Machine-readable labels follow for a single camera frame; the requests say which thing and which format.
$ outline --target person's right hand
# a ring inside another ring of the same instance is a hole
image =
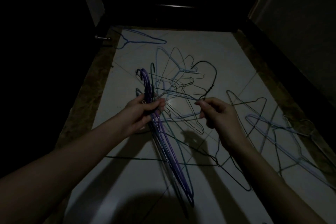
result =
[[[201,107],[199,118],[206,118],[207,126],[216,129],[219,139],[227,150],[248,143],[232,105],[218,98],[198,100],[195,104]]]

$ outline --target person's left arm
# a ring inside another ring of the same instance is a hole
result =
[[[164,99],[130,101],[117,115],[89,133],[0,179],[2,223],[43,221],[51,210],[123,139],[148,123],[147,111]]]

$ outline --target dark baseboard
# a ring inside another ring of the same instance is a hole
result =
[[[241,30],[335,152],[333,105],[251,20]]]

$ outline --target forearm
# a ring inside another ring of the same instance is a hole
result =
[[[229,152],[274,223],[324,223],[248,141]]]
[[[0,180],[0,216],[7,222],[43,220],[119,142],[108,120],[60,150],[55,150]]]

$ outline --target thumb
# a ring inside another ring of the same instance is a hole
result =
[[[142,104],[142,107],[145,111],[151,111],[155,108],[157,108],[160,104],[160,101],[157,100],[155,102],[149,103],[149,104]]]
[[[208,116],[210,119],[215,118],[215,115],[217,114],[217,112],[211,105],[201,100],[199,101],[199,106],[201,107],[202,111],[206,114],[206,116]]]

